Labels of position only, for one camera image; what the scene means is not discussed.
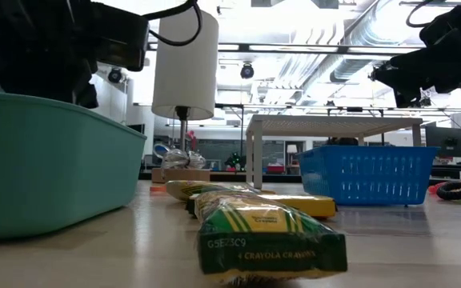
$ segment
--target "black hose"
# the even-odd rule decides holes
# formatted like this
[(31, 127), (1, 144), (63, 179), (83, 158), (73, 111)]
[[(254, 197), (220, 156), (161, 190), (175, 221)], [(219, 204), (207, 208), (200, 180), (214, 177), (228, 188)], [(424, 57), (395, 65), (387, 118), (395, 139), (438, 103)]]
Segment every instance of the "black hose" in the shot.
[(461, 182), (448, 182), (437, 189), (437, 196), (444, 200), (461, 200)]

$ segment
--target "black cable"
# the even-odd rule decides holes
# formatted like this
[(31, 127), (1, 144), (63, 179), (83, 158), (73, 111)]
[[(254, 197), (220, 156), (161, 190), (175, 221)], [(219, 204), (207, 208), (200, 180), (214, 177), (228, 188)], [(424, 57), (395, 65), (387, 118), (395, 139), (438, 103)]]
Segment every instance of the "black cable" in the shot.
[(152, 20), (156, 20), (160, 18), (165, 18), (165, 17), (170, 17), (170, 16), (174, 16), (177, 14), (181, 14), (189, 10), (191, 7), (193, 7), (197, 15), (197, 23), (198, 23), (197, 31), (195, 32), (195, 35), (193, 35), (193, 37), (187, 39), (186, 41), (179, 42), (179, 41), (172, 41), (170, 39), (164, 38), (163, 36), (159, 35), (157, 32), (154, 32), (153, 30), (151, 30), (150, 33), (154, 37), (156, 37), (159, 41), (167, 45), (170, 45), (170, 46), (180, 47), (180, 46), (186, 46), (186, 45), (191, 44), (198, 37), (198, 35), (200, 34), (200, 31), (202, 30), (202, 11), (200, 10), (200, 7), (198, 6), (197, 1), (198, 0), (187, 0), (180, 6), (170, 8), (164, 11), (159, 11), (159, 12), (154, 12), (151, 14), (143, 15), (143, 17), (146, 18), (148, 21), (152, 21)]
[(430, 22), (428, 23), (420, 23), (420, 24), (414, 24), (412, 22), (410, 22), (410, 18), (412, 17), (412, 14), (414, 12), (416, 12), (417, 10), (423, 8), (424, 6), (428, 5), (429, 3), (433, 2), (433, 0), (424, 0), (423, 2), (419, 3), (413, 10), (412, 12), (410, 12), (408, 14), (408, 17), (407, 17), (407, 21), (406, 21), (406, 24), (407, 26), (409, 27), (412, 27), (412, 28), (424, 28), (426, 26), (428, 26), (430, 24)]

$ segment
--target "table leg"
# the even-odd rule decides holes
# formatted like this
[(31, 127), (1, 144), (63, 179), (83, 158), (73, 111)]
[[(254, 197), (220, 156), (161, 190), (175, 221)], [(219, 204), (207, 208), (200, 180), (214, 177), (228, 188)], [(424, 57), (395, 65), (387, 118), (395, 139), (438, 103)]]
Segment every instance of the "table leg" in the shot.
[(254, 141), (252, 132), (247, 132), (247, 183), (252, 183), (252, 171), (254, 170), (254, 161), (252, 154), (254, 153)]
[(412, 125), (412, 141), (414, 143), (414, 147), (421, 146), (421, 125), (414, 124)]
[(254, 188), (263, 188), (263, 123), (254, 123)]

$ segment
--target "blue plastic basket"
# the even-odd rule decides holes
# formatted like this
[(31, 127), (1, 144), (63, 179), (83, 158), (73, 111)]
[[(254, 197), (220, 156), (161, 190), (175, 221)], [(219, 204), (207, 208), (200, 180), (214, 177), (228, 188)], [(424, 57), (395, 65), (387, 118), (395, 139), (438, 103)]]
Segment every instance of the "blue plastic basket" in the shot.
[(424, 202), (436, 147), (323, 146), (299, 155), (303, 189), (339, 205)]

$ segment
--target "teal plastic bin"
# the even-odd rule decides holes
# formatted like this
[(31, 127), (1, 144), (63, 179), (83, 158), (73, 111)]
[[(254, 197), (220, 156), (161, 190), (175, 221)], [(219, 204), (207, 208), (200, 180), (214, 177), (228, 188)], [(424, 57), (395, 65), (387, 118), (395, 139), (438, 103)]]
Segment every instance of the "teal plastic bin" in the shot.
[(144, 142), (88, 109), (0, 94), (0, 238), (51, 232), (128, 204)]

